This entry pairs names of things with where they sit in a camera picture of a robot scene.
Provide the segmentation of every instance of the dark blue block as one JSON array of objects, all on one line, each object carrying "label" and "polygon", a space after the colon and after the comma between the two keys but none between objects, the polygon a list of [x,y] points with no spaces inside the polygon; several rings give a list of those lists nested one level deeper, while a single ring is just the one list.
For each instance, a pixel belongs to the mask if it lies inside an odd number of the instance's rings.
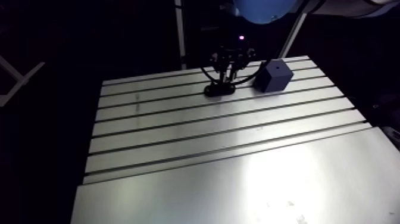
[{"label": "dark blue block", "polygon": [[283,60],[271,60],[254,80],[253,87],[261,92],[282,91],[293,77]]}]

